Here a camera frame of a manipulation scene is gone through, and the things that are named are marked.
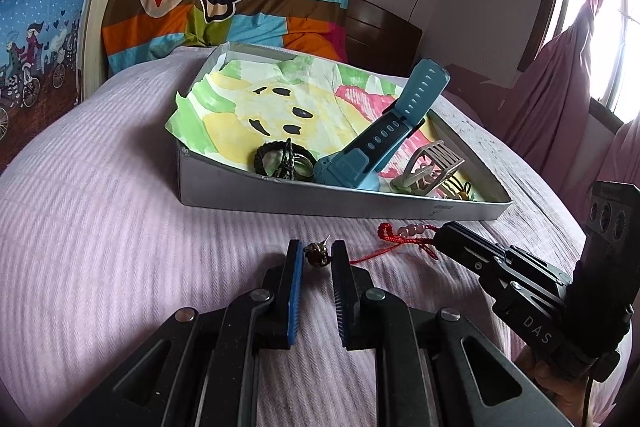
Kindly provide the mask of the person's right hand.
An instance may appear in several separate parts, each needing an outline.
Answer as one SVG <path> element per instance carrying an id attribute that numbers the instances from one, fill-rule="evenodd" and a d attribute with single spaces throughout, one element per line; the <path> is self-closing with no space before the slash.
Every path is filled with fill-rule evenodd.
<path id="1" fill-rule="evenodd" d="M 585 409 L 588 378 L 564 381 L 551 372 L 546 362 L 538 360 L 528 346 L 518 354 L 515 364 L 538 387 L 552 395 L 553 404 L 573 426 L 600 425 L 612 411 L 612 401 L 597 401 L 604 397 L 603 393 L 591 397 L 588 409 Z"/>

